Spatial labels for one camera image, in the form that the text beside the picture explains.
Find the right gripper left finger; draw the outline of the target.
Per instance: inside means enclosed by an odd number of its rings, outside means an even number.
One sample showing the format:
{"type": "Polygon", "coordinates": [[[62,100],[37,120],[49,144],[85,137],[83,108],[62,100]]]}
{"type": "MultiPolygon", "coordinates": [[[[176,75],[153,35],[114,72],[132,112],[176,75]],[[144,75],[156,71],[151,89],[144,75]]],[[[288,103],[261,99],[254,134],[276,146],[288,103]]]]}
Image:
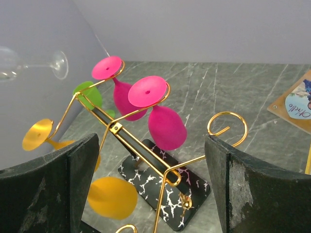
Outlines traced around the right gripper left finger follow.
{"type": "Polygon", "coordinates": [[[99,156],[95,133],[0,172],[2,233],[79,233],[99,156]]]}

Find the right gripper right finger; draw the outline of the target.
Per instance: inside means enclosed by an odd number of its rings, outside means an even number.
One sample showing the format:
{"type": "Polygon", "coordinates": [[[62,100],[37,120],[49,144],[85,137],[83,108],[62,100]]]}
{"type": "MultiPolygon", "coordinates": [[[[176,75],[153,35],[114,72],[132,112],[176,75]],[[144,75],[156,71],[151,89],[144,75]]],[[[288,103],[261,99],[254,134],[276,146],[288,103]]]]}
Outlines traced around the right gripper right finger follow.
{"type": "Polygon", "coordinates": [[[311,177],[209,135],[205,156],[224,233],[308,233],[311,177]]]}

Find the green wine glass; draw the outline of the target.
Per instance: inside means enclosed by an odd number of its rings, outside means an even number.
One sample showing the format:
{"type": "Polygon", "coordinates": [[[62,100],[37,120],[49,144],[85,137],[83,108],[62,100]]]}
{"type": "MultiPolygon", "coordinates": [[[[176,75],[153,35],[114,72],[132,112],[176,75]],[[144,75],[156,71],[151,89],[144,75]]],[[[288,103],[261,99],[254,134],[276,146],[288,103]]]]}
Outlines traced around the green wine glass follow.
{"type": "Polygon", "coordinates": [[[78,101],[84,109],[86,109],[100,123],[107,124],[115,117],[115,111],[108,109],[103,110],[103,97],[98,86],[104,81],[94,83],[86,81],[75,87],[72,93],[72,101],[78,101]]]}

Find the clear wine glass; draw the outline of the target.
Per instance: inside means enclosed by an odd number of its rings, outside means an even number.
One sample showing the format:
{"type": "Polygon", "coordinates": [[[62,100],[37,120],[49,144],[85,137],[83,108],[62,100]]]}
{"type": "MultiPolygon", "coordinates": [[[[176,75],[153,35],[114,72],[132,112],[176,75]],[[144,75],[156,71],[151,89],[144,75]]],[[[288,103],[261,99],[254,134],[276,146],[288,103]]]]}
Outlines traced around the clear wine glass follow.
{"type": "Polygon", "coordinates": [[[66,55],[61,51],[56,51],[50,62],[29,63],[8,47],[0,47],[0,81],[12,81],[24,70],[30,68],[51,68],[55,77],[63,80],[69,72],[69,63],[66,55]]]}

